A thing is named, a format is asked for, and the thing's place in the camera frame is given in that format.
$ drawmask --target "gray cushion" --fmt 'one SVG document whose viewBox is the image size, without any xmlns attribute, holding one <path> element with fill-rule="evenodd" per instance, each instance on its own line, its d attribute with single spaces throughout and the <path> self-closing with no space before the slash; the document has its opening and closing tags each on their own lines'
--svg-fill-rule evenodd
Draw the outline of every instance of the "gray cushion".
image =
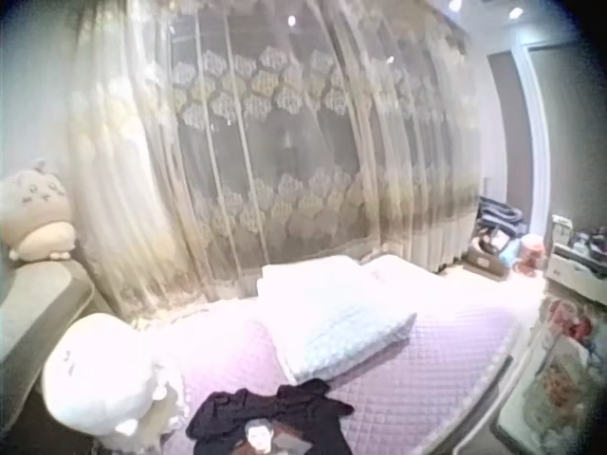
<svg viewBox="0 0 607 455">
<path fill-rule="evenodd" d="M 0 434 L 12 426 L 46 358 L 94 294 L 86 272 L 73 261 L 15 271 L 0 303 Z"/>
</svg>

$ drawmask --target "white curtain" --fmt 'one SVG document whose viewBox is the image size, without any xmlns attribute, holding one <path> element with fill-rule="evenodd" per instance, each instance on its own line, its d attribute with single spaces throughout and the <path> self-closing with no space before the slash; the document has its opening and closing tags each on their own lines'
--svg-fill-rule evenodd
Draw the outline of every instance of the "white curtain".
<svg viewBox="0 0 607 455">
<path fill-rule="evenodd" d="M 64 175 L 126 317 L 248 294 L 264 264 L 466 249 L 472 72 L 424 4 L 117 0 L 75 24 Z"/>
</svg>

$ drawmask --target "cream plush toy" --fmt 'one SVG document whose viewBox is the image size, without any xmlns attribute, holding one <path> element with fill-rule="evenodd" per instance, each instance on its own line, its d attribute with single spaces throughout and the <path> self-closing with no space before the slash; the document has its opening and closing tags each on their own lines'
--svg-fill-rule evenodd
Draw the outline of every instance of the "cream plush toy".
<svg viewBox="0 0 607 455">
<path fill-rule="evenodd" d="M 158 352 L 146 334 L 118 318 L 79 319 L 43 369 L 48 412 L 111 450 L 158 453 L 162 434 L 183 425 L 188 411 L 181 374 Z"/>
<path fill-rule="evenodd" d="M 65 188 L 43 165 L 2 182 L 0 238 L 14 261 L 67 260 L 75 246 Z"/>
</svg>

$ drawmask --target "ceiling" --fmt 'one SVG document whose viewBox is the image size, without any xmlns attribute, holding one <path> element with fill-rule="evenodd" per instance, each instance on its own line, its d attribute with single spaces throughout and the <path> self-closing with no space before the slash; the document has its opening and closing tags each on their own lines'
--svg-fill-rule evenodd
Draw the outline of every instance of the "ceiling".
<svg viewBox="0 0 607 455">
<path fill-rule="evenodd" d="M 449 9 L 450 0 L 428 2 L 471 34 L 549 22 L 558 14 L 553 4 L 546 0 L 462 0 L 462 8 L 458 12 Z M 515 7 L 522 8 L 524 13 L 519 19 L 510 20 L 508 15 Z"/>
</svg>

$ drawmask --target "folded white blanket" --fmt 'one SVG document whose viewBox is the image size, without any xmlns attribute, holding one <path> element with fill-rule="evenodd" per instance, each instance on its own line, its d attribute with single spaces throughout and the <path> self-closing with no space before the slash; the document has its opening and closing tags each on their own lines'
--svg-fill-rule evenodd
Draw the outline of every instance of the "folded white blanket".
<svg viewBox="0 0 607 455">
<path fill-rule="evenodd" d="M 390 295 L 349 258 L 272 266 L 263 273 L 257 282 L 261 320 L 293 385 L 347 372 L 406 339 L 414 324 L 404 297 Z"/>
</svg>

